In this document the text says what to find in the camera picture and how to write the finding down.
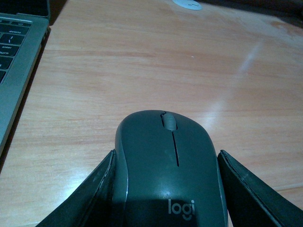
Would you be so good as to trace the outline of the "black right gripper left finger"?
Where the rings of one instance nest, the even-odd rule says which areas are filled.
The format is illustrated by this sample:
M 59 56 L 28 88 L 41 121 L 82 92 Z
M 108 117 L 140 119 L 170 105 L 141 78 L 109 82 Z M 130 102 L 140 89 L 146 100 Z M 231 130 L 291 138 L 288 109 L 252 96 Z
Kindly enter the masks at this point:
M 80 186 L 39 227 L 108 227 L 115 178 L 112 150 Z

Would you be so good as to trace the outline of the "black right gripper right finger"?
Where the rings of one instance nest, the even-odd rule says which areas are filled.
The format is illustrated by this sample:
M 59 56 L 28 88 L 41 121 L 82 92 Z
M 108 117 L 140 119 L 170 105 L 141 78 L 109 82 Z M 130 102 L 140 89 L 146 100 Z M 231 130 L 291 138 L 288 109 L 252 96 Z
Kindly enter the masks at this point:
M 303 211 L 221 150 L 218 164 L 235 227 L 301 227 Z

